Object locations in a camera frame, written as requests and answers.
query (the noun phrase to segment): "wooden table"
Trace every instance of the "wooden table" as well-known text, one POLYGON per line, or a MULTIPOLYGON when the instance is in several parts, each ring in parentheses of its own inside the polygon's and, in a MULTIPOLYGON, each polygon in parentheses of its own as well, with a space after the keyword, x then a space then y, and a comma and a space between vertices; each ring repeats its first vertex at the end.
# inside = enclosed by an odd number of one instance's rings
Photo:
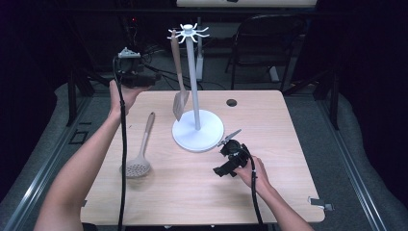
MULTIPOLYGON (((139 153, 145 123, 156 114, 146 159, 152 168, 142 178, 127 180, 124 225, 202 225, 257 223, 250 189, 239 176, 219 177, 213 172, 227 159, 215 147, 202 153, 181 148, 173 139, 172 104, 176 91, 147 91, 139 95, 127 116, 128 160, 139 153)), ((287 106, 277 90, 207 90, 198 92, 200 109, 223 122, 224 137, 234 138, 252 155, 262 158, 271 184, 302 217, 324 219, 324 212, 308 202, 319 198, 300 147, 287 106), (235 107, 226 104, 237 100, 235 107)), ((189 99, 186 111, 192 109, 189 99)), ((120 207, 122 141, 116 132, 106 160, 82 210, 82 222, 117 224, 120 207)), ((276 222, 258 198, 264 222, 276 222)))
POLYGON ((313 8, 317 0, 177 0, 178 7, 200 8, 313 8))

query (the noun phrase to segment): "hand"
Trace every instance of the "hand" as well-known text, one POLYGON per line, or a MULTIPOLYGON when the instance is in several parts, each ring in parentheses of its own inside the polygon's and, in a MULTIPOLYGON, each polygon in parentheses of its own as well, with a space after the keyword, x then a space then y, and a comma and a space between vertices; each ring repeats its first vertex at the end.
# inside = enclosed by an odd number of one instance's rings
MULTIPOLYGON (((115 112, 115 113, 120 113, 120 96, 119 96, 119 91, 117 90, 117 84, 115 80, 112 80, 109 86, 110 92, 111 92, 111 111, 110 114, 115 112)), ((135 104, 136 97, 142 93, 145 90, 148 90, 149 87, 147 88, 134 88, 134 89, 129 89, 125 86, 121 86, 122 90, 122 96, 123 96, 123 101, 125 102, 125 112, 126 115, 128 115, 130 108, 135 104)))
MULTIPOLYGON (((267 171, 265 170, 264 163, 262 163, 262 160, 260 158, 252 156, 252 159, 254 160, 257 176, 256 191, 257 193, 263 193, 267 189, 267 187, 271 187, 270 182, 268 180, 268 174, 267 171)), ((238 167, 234 170, 234 172, 241 177, 241 179, 248 187, 251 187, 252 164, 250 160, 248 160, 248 163, 246 163, 245 167, 238 167)))

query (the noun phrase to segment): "spatula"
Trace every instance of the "spatula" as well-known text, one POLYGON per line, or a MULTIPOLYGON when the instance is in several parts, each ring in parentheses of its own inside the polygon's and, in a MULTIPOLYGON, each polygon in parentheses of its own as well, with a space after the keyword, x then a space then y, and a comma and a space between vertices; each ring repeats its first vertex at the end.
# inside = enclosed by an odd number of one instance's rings
POLYGON ((146 150, 146 142, 153 126, 155 114, 151 113, 147 119, 146 128, 144 130, 143 141, 141 143, 140 152, 136 159, 126 163, 126 177, 134 178, 143 176, 150 170, 150 163, 144 158, 144 151, 146 150))
POLYGON ((183 84, 183 74, 181 71, 180 62, 180 48, 178 44, 178 38, 175 37, 176 31, 173 30, 171 34, 171 51, 173 53, 174 63, 176 65, 177 79, 180 85, 180 92, 177 92, 174 97, 173 103, 173 113, 177 120, 180 121, 181 116, 184 112, 184 107, 186 106, 187 100, 189 99, 189 91, 186 91, 183 84))

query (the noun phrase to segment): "black chair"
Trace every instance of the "black chair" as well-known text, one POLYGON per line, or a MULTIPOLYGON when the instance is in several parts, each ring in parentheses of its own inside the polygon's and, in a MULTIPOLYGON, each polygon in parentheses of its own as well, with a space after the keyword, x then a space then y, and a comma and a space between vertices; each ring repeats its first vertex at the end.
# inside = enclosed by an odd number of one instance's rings
POLYGON ((232 54, 225 72, 232 65, 231 90, 236 66, 284 66, 280 90, 284 88, 293 52, 293 41, 305 32, 306 21, 294 15, 260 14, 246 19, 234 35, 232 54))

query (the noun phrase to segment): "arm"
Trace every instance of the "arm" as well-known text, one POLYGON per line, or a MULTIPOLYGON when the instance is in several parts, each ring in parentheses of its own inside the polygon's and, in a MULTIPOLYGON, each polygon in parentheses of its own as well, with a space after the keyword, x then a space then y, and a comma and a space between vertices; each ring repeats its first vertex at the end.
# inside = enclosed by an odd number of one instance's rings
MULTIPOLYGON (((270 184, 267 172, 261 159, 254 157, 256 169, 256 192, 269 206, 273 215, 282 230, 313 230, 306 220, 304 220, 289 204, 282 198, 278 191, 270 184)), ((251 186, 251 163, 245 167, 234 170, 247 186, 251 186)))
MULTIPOLYGON (((144 90, 122 88, 126 114, 144 90)), ((110 92, 108 117, 58 173, 42 203, 35 230, 82 230, 82 204, 120 125, 120 99, 115 81, 111 81, 110 92)))

